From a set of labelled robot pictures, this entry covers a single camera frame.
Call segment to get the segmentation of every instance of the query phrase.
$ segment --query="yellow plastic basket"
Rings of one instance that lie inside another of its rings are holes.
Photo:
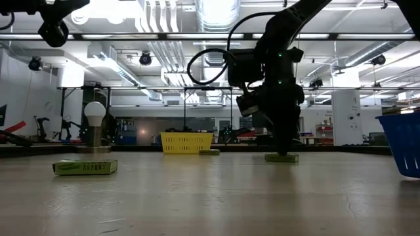
[[[164,154],[198,154],[211,147],[213,134],[162,132]]]

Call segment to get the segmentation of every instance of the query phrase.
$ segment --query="blue plastic bin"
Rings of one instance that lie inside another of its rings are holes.
[[[377,117],[400,173],[420,178],[420,113]]]

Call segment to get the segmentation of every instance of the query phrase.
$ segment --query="small green block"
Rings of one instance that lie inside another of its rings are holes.
[[[61,160],[52,164],[56,175],[112,174],[118,169],[117,160]]]
[[[210,150],[200,150],[198,153],[200,155],[220,155],[221,151],[217,149],[210,149]]]
[[[296,163],[299,161],[299,154],[287,154],[285,156],[281,156],[277,153],[271,153],[266,154],[264,157],[267,162]]]

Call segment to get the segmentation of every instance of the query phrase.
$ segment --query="light bulb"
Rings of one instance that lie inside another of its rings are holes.
[[[100,102],[91,102],[85,107],[85,115],[89,126],[100,127],[105,114],[106,110]]]

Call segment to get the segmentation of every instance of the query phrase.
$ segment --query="table surface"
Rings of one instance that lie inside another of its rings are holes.
[[[110,176],[55,176],[60,159],[118,159]],[[302,153],[63,154],[0,159],[6,235],[420,235],[420,181],[392,157]]]

